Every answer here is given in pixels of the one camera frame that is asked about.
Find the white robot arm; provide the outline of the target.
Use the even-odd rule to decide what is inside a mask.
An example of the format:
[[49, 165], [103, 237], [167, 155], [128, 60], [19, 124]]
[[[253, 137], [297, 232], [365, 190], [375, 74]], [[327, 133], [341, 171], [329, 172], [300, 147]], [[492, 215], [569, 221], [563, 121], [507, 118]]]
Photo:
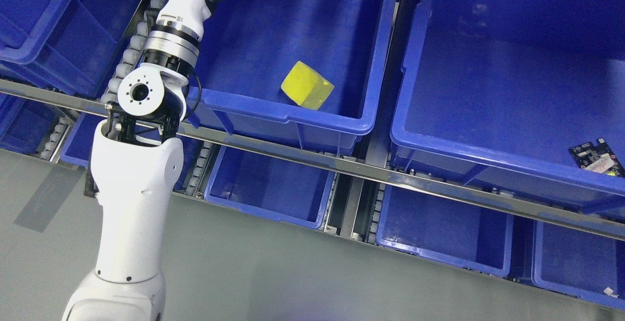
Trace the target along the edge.
[[176, 137], [185, 118], [183, 87], [199, 56], [211, 11], [169, 0], [139, 63], [109, 102], [92, 143], [89, 179], [103, 208], [94, 269], [72, 294], [63, 321], [160, 321], [166, 299], [161, 268], [167, 207], [183, 169]]

